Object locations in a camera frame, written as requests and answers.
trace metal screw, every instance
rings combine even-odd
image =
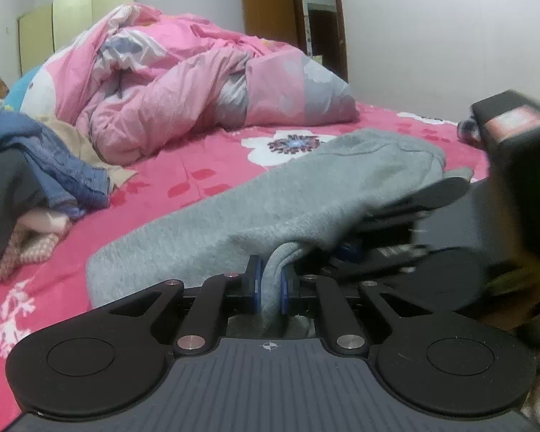
[[[358,349],[365,343],[364,338],[357,334],[343,334],[336,340],[336,344],[343,349]]]
[[[187,351],[193,351],[195,349],[200,349],[204,347],[206,340],[201,336],[196,336],[195,334],[189,334],[188,336],[183,336],[178,340],[178,347],[180,349],[185,349]]]

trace beige blanket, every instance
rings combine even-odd
[[[69,123],[58,120],[56,117],[35,117],[35,120],[52,129],[76,157],[92,167],[105,168],[112,184],[116,187],[122,186],[136,174],[134,170],[127,170],[124,167],[112,166],[103,162],[88,138]]]

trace blue pillow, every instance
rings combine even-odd
[[[32,80],[40,68],[42,68],[42,65],[32,68],[28,73],[14,83],[14,85],[10,88],[10,93],[2,102],[3,109],[6,109],[7,111],[20,112],[28,86],[30,86],[30,83],[32,83]]]

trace blue jacket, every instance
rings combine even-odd
[[[74,156],[47,126],[27,115],[0,111],[0,150],[18,148],[40,182],[50,208],[73,219],[109,204],[108,173]]]

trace gray towel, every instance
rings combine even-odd
[[[98,307],[172,278],[198,286],[241,273],[250,255],[260,255],[268,259],[262,313],[247,324],[237,317],[232,332],[262,336],[279,319],[285,264],[333,248],[369,210],[440,180],[444,165],[441,149],[409,136],[372,129],[340,136],[105,246],[87,266],[90,300]]]

